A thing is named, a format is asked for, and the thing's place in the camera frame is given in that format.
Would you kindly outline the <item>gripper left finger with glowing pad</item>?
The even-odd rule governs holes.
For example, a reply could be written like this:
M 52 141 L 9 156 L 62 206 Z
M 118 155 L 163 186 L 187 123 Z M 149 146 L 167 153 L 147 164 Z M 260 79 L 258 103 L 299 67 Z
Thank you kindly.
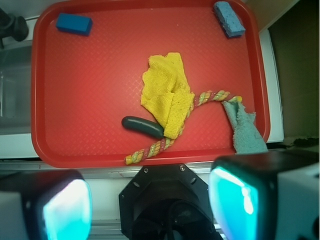
M 17 172 L 0 178 L 2 240 L 86 240 L 92 214 L 90 186 L 77 170 Z

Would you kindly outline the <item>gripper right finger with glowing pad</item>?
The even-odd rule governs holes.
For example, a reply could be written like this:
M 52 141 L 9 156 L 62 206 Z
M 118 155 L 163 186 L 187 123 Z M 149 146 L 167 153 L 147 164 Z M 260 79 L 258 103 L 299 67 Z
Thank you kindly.
M 320 156 L 294 149 L 218 157 L 208 196 L 229 240 L 317 240 Z

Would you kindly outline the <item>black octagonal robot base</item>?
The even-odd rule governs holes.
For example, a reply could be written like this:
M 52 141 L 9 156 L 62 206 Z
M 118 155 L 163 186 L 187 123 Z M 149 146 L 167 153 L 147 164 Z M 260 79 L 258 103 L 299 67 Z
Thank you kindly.
M 147 165 L 118 195 L 130 240 L 221 240 L 209 187 L 185 164 Z

